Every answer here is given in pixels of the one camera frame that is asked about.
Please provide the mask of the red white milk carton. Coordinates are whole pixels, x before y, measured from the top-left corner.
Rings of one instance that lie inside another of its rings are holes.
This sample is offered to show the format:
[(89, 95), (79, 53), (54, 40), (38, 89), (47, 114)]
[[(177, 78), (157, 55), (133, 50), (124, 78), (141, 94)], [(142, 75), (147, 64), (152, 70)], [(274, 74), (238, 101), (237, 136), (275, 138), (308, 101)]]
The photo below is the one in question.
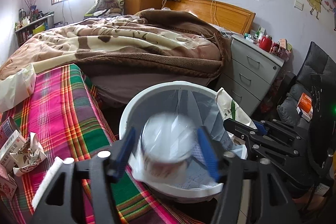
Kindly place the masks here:
[(6, 196), (9, 200), (13, 199), (17, 184), (15, 180), (8, 175), (4, 166), (0, 165), (0, 191), (1, 195)]

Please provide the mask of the patterned paper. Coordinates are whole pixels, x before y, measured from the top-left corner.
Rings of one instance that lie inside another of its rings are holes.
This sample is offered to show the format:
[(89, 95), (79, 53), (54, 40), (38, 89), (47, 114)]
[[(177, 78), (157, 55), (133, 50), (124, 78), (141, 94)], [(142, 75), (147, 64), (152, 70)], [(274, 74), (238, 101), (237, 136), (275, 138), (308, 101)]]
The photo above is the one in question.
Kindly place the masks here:
[(10, 157), (15, 162), (13, 173), (17, 177), (31, 172), (47, 158), (38, 135), (34, 132), (30, 133), (24, 145), (17, 152), (10, 153)]

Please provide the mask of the thin white foam sleeve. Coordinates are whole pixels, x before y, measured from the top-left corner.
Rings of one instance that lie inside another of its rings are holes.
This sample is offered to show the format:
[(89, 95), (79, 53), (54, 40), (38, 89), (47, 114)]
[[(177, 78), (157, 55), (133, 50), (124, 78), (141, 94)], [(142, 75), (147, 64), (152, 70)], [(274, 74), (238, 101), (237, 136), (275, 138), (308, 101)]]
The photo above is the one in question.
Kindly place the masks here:
[(33, 200), (31, 202), (33, 210), (36, 210), (39, 201), (41, 200), (41, 198), (42, 198), (44, 192), (46, 191), (47, 187), (49, 186), (51, 180), (54, 178), (57, 171), (61, 167), (62, 163), (63, 163), (63, 160), (60, 157), (57, 156), (54, 160), (54, 163), (52, 164), (52, 166), (47, 171), (47, 173), (46, 173), (44, 179), (42, 180), (39, 188), (37, 189), (37, 191), (35, 193), (35, 196), (33, 197)]

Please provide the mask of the white purple medicine box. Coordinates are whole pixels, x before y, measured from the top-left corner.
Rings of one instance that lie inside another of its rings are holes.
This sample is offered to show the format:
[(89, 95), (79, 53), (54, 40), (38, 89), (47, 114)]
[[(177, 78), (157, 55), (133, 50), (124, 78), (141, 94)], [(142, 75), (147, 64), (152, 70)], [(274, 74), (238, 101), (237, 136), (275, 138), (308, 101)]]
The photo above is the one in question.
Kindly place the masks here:
[(10, 154), (18, 152), (25, 142), (26, 139), (18, 130), (15, 130), (9, 139), (7, 139), (6, 143), (2, 146), (0, 152), (1, 165), (5, 167), (8, 173), (10, 173), (15, 166), (15, 161), (10, 156)]

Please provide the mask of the red milk drink can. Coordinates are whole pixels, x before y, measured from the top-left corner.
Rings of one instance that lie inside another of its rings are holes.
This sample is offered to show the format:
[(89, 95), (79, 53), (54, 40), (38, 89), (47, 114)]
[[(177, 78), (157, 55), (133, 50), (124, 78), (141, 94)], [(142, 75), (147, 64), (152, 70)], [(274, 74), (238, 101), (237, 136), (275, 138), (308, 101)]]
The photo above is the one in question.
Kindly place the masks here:
[(0, 127), (0, 147), (6, 143), (7, 139), (11, 137), (15, 130), (20, 131), (14, 119), (12, 117), (8, 117)]

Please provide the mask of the white round trash bin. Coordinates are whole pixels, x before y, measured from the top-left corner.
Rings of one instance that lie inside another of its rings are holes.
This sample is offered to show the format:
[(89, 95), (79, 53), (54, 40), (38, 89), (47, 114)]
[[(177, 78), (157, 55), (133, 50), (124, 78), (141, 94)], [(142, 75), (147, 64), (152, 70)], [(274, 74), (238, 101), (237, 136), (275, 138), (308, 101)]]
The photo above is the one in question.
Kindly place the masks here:
[(222, 184), (206, 169), (197, 129), (205, 127), (225, 150), (246, 159), (246, 146), (235, 144), (223, 125), (225, 118), (241, 121), (243, 116), (224, 90), (173, 81), (141, 91), (127, 104), (119, 125), (120, 137), (130, 129), (136, 133), (129, 159), (133, 178), (178, 202), (212, 199), (221, 192)]

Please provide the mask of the orange white box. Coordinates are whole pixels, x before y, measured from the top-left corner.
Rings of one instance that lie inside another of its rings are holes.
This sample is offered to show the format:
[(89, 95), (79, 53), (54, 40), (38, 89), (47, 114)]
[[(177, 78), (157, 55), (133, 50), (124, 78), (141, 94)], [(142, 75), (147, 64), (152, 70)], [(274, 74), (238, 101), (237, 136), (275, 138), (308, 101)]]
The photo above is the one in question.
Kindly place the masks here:
[(310, 122), (313, 116), (313, 108), (311, 98), (306, 93), (302, 93), (299, 98), (297, 112), (301, 118)]

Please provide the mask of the black padded chair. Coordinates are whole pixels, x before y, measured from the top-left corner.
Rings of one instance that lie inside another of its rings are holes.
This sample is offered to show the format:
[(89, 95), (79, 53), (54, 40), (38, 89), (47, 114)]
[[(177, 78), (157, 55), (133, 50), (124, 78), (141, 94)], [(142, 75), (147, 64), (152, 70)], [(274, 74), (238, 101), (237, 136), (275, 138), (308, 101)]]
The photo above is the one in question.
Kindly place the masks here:
[(310, 95), (312, 81), (311, 75), (335, 77), (335, 62), (315, 42), (311, 42), (309, 50), (293, 83), (287, 88), (287, 93), (282, 104), (277, 106), (280, 120), (290, 126), (304, 129), (309, 128), (309, 122), (300, 117), (297, 112), (298, 100), (302, 93)]

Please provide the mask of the grey drawer nightstand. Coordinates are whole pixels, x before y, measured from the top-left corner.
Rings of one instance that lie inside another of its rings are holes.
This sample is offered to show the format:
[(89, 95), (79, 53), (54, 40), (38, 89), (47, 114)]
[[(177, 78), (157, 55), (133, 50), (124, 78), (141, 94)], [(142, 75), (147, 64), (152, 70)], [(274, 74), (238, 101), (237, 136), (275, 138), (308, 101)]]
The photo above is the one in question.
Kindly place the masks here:
[(223, 88), (248, 115), (252, 115), (283, 65), (284, 60), (234, 34), (231, 61), (218, 78), (215, 90)]

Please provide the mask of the red cup on nightstand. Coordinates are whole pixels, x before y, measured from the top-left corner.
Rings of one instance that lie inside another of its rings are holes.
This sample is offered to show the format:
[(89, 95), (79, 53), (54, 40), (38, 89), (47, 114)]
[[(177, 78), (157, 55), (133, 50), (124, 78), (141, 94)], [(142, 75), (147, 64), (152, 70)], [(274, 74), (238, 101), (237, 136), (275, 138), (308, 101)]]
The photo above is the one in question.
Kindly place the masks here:
[(272, 48), (272, 36), (270, 35), (266, 35), (263, 36), (260, 41), (259, 41), (259, 47), (266, 51), (266, 52), (270, 52), (271, 48)]

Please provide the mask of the pink plaid bed sheet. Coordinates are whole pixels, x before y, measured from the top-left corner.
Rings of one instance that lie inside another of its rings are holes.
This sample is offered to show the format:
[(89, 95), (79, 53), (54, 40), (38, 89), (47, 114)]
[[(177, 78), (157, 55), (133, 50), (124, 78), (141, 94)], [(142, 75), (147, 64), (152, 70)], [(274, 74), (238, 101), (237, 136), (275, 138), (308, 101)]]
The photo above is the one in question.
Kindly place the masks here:
[[(33, 94), (1, 114), (2, 121), (9, 117), (24, 137), (31, 132), (38, 135), (47, 156), (34, 170), (16, 178), (18, 187), (12, 199), (2, 197), (17, 223), (31, 220), (33, 198), (56, 157), (86, 160), (116, 140), (100, 110), (96, 87), (74, 64), (39, 74)], [(112, 193), (122, 223), (195, 222), (136, 182), (130, 168), (112, 185)]]

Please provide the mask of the wooden headboard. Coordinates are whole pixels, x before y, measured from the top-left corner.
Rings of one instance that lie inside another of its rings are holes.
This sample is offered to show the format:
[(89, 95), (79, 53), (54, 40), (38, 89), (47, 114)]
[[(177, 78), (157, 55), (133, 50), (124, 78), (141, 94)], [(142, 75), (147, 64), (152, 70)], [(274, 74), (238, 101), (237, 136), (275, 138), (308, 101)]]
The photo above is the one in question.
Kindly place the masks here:
[(175, 11), (187, 11), (199, 19), (226, 30), (245, 34), (251, 30), (255, 13), (216, 0), (165, 0), (163, 6)]

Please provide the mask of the white tissue pack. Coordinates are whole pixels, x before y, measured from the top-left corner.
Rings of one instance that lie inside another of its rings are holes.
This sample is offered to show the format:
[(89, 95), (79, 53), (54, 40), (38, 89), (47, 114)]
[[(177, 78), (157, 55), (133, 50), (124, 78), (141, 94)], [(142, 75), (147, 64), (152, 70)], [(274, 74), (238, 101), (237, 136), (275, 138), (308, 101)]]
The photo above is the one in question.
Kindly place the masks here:
[(0, 112), (12, 109), (34, 92), (36, 73), (32, 64), (1, 80)]

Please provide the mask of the brown beige fleece blanket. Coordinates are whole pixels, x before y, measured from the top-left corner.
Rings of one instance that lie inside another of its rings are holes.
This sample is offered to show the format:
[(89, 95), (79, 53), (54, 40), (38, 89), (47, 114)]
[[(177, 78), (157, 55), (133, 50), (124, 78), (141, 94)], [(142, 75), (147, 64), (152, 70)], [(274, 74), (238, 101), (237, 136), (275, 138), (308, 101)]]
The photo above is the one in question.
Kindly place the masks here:
[(230, 45), (218, 29), (189, 12), (147, 9), (40, 32), (1, 66), (1, 79), (27, 65), (41, 73), (72, 63), (90, 76), (130, 70), (211, 79), (229, 63)]

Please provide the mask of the cluttered side shelf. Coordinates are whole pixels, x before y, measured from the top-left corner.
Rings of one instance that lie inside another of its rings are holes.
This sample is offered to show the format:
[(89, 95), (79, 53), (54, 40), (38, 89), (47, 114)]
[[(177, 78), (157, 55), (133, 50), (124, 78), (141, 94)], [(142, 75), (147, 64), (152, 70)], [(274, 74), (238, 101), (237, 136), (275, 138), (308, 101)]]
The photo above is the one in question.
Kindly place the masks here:
[(35, 34), (49, 30), (54, 27), (54, 12), (49, 12), (45, 16), (28, 24), (21, 26), (15, 31), (18, 47), (22, 46), (28, 39)]

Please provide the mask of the brown teddy bear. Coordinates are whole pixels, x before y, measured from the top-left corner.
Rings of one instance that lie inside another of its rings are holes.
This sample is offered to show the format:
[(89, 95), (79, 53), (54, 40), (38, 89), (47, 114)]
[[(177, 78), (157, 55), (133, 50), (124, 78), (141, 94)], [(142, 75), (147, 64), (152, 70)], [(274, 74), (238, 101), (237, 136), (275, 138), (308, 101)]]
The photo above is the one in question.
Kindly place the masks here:
[(120, 14), (122, 9), (119, 0), (102, 0), (97, 11), (106, 11), (108, 14)]

